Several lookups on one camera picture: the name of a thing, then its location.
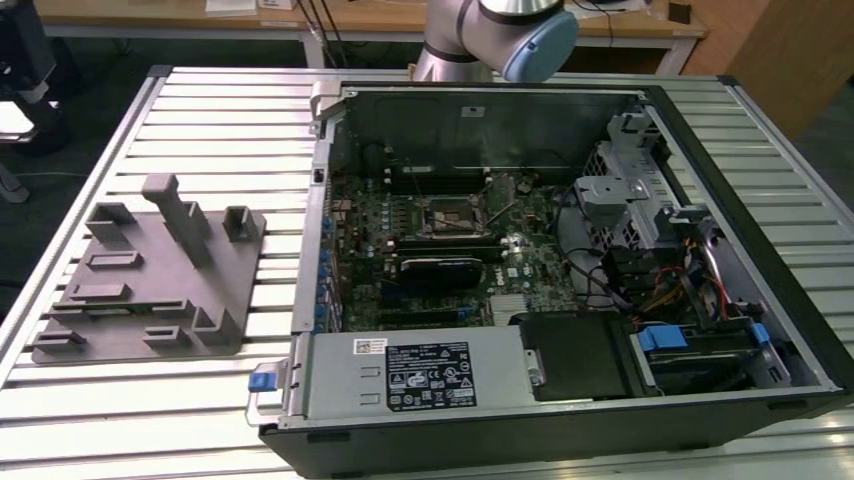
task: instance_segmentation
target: blue release tab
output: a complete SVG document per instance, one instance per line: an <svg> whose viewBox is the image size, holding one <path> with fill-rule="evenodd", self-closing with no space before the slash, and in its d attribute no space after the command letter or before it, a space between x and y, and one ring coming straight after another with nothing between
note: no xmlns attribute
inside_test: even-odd
<svg viewBox="0 0 854 480"><path fill-rule="evenodd" d="M274 392L276 374L273 372L253 372L249 374L249 392Z"/></svg>
<svg viewBox="0 0 854 480"><path fill-rule="evenodd" d="M754 323L750 326L750 331L752 332L752 336L756 337L756 343L760 347L771 343L771 335L768 335L768 331L764 328L764 325L762 325L760 323Z"/></svg>
<svg viewBox="0 0 854 480"><path fill-rule="evenodd" d="M684 348L688 342L684 341L681 329L676 325L655 325L645 327L637 334L637 341L644 352L663 348Z"/></svg>

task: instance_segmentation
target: white sticker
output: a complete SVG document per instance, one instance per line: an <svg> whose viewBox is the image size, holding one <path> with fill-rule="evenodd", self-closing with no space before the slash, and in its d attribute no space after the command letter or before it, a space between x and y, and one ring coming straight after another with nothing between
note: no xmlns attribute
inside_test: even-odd
<svg viewBox="0 0 854 480"><path fill-rule="evenodd" d="M485 107L463 107L460 116L463 118L481 118L485 115Z"/></svg>
<svg viewBox="0 0 854 480"><path fill-rule="evenodd" d="M282 28L296 28L298 27L298 23L296 22L261 22L261 27L282 27Z"/></svg>
<svg viewBox="0 0 854 480"><path fill-rule="evenodd" d="M377 355L385 353L387 338L356 338L352 341L353 355Z"/></svg>

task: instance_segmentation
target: desk leg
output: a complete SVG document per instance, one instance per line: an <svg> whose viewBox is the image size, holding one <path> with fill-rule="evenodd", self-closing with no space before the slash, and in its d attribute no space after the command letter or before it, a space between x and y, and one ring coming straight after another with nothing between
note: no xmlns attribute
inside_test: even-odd
<svg viewBox="0 0 854 480"><path fill-rule="evenodd" d="M672 42L672 47L667 50L661 63L657 66L656 75L679 75L681 68L688 61L693 46L696 45L696 38L677 38Z"/></svg>
<svg viewBox="0 0 854 480"><path fill-rule="evenodd" d="M301 32L298 35L298 41L302 42L302 50L305 51L305 63L308 64L308 68L325 68L323 46L320 45L320 42L310 34L310 32Z"/></svg>

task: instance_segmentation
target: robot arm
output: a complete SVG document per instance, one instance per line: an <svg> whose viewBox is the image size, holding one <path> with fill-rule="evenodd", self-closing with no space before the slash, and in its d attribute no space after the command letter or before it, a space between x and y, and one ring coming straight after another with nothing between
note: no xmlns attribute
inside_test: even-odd
<svg viewBox="0 0 854 480"><path fill-rule="evenodd" d="M541 82L575 47L563 0L431 0L415 80Z"/></svg>

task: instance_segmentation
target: motherboard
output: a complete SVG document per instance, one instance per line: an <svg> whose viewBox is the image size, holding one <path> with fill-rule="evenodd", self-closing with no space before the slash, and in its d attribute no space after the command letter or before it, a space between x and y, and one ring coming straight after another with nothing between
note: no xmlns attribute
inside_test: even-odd
<svg viewBox="0 0 854 480"><path fill-rule="evenodd" d="M532 171L333 179L344 331L507 325L576 309Z"/></svg>

